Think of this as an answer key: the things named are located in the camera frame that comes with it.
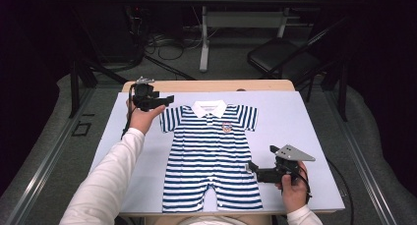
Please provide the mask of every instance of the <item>white cloth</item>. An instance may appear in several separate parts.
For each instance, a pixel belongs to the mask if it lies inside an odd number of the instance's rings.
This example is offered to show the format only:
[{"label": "white cloth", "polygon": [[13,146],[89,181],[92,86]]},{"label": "white cloth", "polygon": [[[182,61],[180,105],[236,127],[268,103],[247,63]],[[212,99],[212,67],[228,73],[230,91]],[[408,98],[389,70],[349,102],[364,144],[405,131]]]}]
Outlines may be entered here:
[{"label": "white cloth", "polygon": [[[114,224],[144,140],[145,136],[139,130],[129,129],[80,184],[60,224]],[[242,222],[221,216],[205,216],[192,217],[180,224],[241,225]],[[305,205],[288,214],[288,224],[316,225],[322,222]]]}]

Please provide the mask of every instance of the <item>black chair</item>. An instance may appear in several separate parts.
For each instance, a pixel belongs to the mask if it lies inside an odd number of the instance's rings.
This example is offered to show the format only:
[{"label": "black chair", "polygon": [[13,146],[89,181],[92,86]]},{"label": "black chair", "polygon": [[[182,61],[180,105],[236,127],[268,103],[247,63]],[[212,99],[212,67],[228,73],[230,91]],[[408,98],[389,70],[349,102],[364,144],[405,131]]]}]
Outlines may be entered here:
[{"label": "black chair", "polygon": [[250,51],[247,56],[248,63],[263,74],[260,79],[290,80],[294,86],[309,81],[301,88],[302,90],[306,86],[309,87],[306,99],[309,101],[315,76],[337,62],[335,58],[320,58],[311,48],[323,41],[328,34],[341,28],[347,20],[343,18],[320,31],[301,46],[290,40],[275,37]]}]

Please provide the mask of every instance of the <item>black cable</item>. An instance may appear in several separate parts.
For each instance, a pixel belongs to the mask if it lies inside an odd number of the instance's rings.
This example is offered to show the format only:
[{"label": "black cable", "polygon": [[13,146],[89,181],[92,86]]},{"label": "black cable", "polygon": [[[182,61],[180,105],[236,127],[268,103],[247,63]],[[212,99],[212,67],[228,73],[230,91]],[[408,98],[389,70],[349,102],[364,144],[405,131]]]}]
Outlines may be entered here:
[{"label": "black cable", "polygon": [[185,44],[185,45],[184,45],[185,49],[188,49],[188,48],[192,47],[192,45],[193,45],[194,43],[196,43],[197,41],[198,41],[199,43],[201,43],[201,42],[202,42],[201,36],[200,36],[197,32],[192,32],[192,31],[190,31],[190,33],[193,33],[193,34],[194,34],[194,38],[193,38],[193,39],[185,39],[185,41],[186,41],[186,40],[191,40],[191,42],[189,42],[189,44]]},{"label": "black cable", "polygon": [[300,178],[307,187],[307,194],[306,194],[306,204],[309,203],[310,198],[312,197],[312,193],[311,193],[311,189],[310,189],[310,185],[309,185],[309,177],[307,175],[307,172],[300,167],[300,169],[302,169],[304,171],[304,173],[306,174],[306,178],[304,178],[303,176],[301,176],[301,174],[299,174],[298,172],[293,171],[292,169],[290,169],[289,167],[285,166],[285,165],[280,165],[281,167],[283,167],[285,170],[289,171],[291,174],[295,174],[295,176],[297,176],[297,178]]},{"label": "black cable", "polygon": [[[174,58],[165,58],[165,57],[162,57],[162,56],[160,55],[160,50],[161,50],[161,47],[166,47],[166,46],[179,47],[179,48],[181,49],[181,52],[180,52],[180,54],[179,54],[178,56],[176,56],[176,57],[174,57]],[[158,51],[157,51],[157,55],[158,55],[158,56],[159,56],[159,58],[161,58],[162,60],[176,60],[176,59],[179,59],[179,58],[180,58],[183,54],[184,54],[184,46],[183,46],[181,43],[179,43],[179,42],[173,42],[172,44],[160,45],[160,46],[159,46],[159,49],[158,49]]]},{"label": "black cable", "polygon": [[347,186],[346,180],[344,179],[343,175],[340,173],[340,171],[337,169],[337,167],[326,157],[326,161],[333,167],[333,169],[337,172],[337,174],[340,176],[341,181],[343,181],[344,187],[347,190],[347,194],[349,196],[349,202],[350,202],[350,224],[353,225],[354,221],[354,206],[353,206],[353,198],[352,194],[350,193],[349,187]]},{"label": "black cable", "polygon": [[107,68],[107,70],[110,70],[113,73],[118,73],[118,72],[122,72],[122,71],[131,70],[131,69],[137,67],[139,64],[141,64],[141,60],[134,60],[134,61],[130,62],[129,64],[123,66],[123,67]]},{"label": "black cable", "polygon": [[122,133],[122,137],[120,137],[120,139],[121,138],[123,138],[123,136],[126,134],[126,132],[128,132],[128,130],[129,130],[129,126],[130,126],[130,123],[131,123],[131,118],[132,118],[132,114],[133,114],[133,111],[135,111],[136,110],[136,108],[134,108],[133,110],[132,110],[132,89],[134,88],[136,86],[136,84],[132,84],[131,86],[130,86],[130,88],[129,88],[129,104],[128,104],[128,116],[127,116],[127,122],[126,122],[126,126],[125,126],[125,128],[123,129],[123,133]]},{"label": "black cable", "polygon": [[[149,45],[150,41],[148,39],[148,44],[147,44],[147,46],[145,46],[145,52],[147,54],[150,54],[151,55],[151,54],[155,53],[155,51],[156,51],[156,39],[155,39],[155,37],[153,35],[150,35],[149,37],[151,39],[151,44]],[[153,47],[153,51],[147,51],[147,48],[148,47]]]},{"label": "black cable", "polygon": [[149,57],[148,55],[145,55],[144,58],[147,59],[147,60],[149,60],[149,61],[151,61],[151,62],[153,62],[155,65],[161,67],[162,69],[164,69],[166,71],[169,71],[169,72],[171,72],[171,73],[173,73],[175,75],[181,76],[181,77],[185,78],[188,81],[195,81],[196,80],[193,77],[191,77],[191,76],[189,76],[189,75],[187,75],[187,74],[185,74],[185,73],[183,73],[183,72],[181,72],[181,71],[179,71],[177,69],[174,69],[174,68],[172,68],[172,67],[170,67],[168,65],[163,64],[162,62],[160,62],[158,60],[155,60],[155,59]]}]

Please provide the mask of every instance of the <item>baby romper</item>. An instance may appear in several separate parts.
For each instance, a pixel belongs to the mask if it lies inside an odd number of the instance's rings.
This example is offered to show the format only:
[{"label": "baby romper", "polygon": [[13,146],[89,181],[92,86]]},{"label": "baby romper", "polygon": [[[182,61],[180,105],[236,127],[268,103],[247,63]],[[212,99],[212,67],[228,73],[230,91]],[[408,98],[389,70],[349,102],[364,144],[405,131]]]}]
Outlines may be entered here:
[{"label": "baby romper", "polygon": [[162,212],[201,211],[213,187],[218,210],[262,209],[258,183],[245,165],[251,151],[245,131],[254,131],[255,107],[222,100],[167,108],[164,133],[174,132],[163,188]]}]

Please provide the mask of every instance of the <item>white table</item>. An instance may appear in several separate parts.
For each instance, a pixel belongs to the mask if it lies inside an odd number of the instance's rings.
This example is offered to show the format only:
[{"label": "white table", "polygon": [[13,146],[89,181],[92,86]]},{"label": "white table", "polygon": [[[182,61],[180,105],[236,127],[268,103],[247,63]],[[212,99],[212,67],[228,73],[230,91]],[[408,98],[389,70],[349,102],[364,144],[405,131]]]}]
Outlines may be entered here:
[{"label": "white table", "polygon": [[[274,155],[269,152],[271,144],[283,147],[292,144],[297,148],[314,156],[315,162],[306,162],[309,170],[310,186],[313,198],[309,206],[317,212],[333,212],[344,208],[343,201],[330,173],[320,143],[304,106],[303,100],[297,91],[291,88],[289,81],[217,81],[217,82],[171,82],[173,89],[184,89],[196,85],[198,92],[162,92],[160,97],[175,95],[175,102],[169,107],[191,105],[196,100],[223,99],[230,104],[246,104],[258,107],[260,114],[257,128],[254,132],[247,132],[248,142],[252,151],[253,161],[261,168],[272,168]],[[206,85],[207,91],[201,91]],[[230,84],[232,89],[241,86],[245,89],[253,87],[265,89],[257,91],[215,91],[222,86]],[[284,84],[282,90],[271,90],[277,84]],[[128,98],[127,92],[120,92],[114,104],[101,142],[97,148],[91,169],[104,157],[109,148],[120,140],[122,130],[126,124]],[[138,159],[127,196],[123,201],[120,215],[122,216],[148,216],[161,215],[162,191],[165,167],[173,139],[173,134],[163,134],[159,127],[159,120],[155,119],[146,138],[144,151]],[[284,207],[280,192],[273,184],[259,183],[264,209],[260,211],[242,211],[239,213],[282,214]],[[209,191],[205,197],[203,212],[188,215],[214,214],[225,215],[231,212],[217,211],[215,194]]]}]

